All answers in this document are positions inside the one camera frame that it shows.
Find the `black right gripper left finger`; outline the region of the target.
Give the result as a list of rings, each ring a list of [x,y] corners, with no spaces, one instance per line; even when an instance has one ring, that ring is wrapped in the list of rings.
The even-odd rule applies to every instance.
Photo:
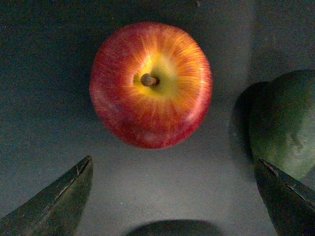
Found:
[[[93,182],[93,160],[86,156],[57,180],[1,218],[2,236],[73,236]]]

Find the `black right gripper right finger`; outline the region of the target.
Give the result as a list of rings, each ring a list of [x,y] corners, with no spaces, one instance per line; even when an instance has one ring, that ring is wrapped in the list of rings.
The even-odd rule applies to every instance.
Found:
[[[315,191],[263,159],[254,174],[277,235],[313,236]]]

